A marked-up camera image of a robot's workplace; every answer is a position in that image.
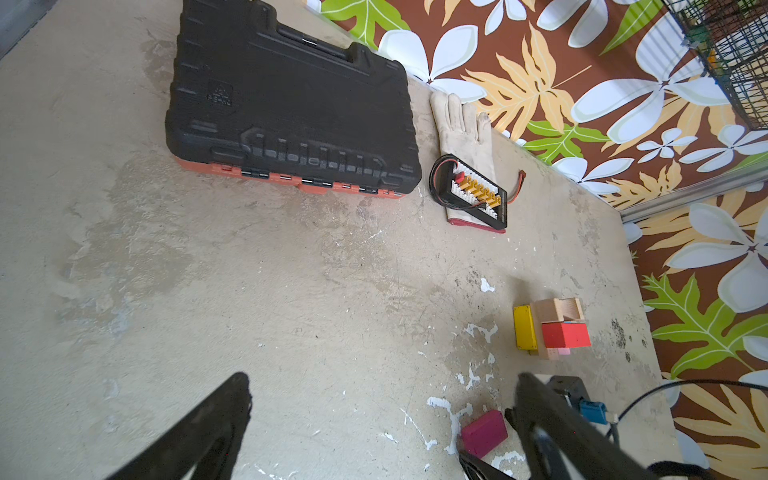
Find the magenta block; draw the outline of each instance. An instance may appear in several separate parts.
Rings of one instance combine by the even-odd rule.
[[[507,439],[504,416],[498,410],[491,410],[462,429],[464,450],[477,458],[483,458],[496,446]]]

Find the wallpaper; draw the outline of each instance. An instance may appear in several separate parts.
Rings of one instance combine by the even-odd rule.
[[[306,3],[617,209],[768,160],[660,0]]]
[[[768,187],[751,185],[624,226],[668,379],[768,386]],[[718,478],[768,477],[768,396],[669,392],[684,458]]]

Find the wire basket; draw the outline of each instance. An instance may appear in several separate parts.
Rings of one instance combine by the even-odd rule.
[[[768,128],[768,0],[664,0],[733,109]]]

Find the black tool case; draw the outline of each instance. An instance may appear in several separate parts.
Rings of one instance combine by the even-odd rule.
[[[177,48],[165,127],[182,166],[316,193],[398,197],[421,180],[400,63],[281,25],[259,0],[184,0]]]

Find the worn surface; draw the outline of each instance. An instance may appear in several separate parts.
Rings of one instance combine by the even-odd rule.
[[[618,214],[501,136],[499,182],[528,172],[506,235],[449,226],[423,182],[394,201],[181,170],[163,126],[179,12],[61,2],[0,62],[5,476],[101,478],[237,370],[253,392],[238,478],[461,478],[430,397],[466,425],[511,406],[521,371],[581,375],[612,410],[658,383]],[[428,91],[410,91],[429,171]],[[515,348],[511,306],[548,296],[582,298],[591,349]],[[662,397],[622,445],[677,457]],[[514,450],[513,435],[488,460]]]

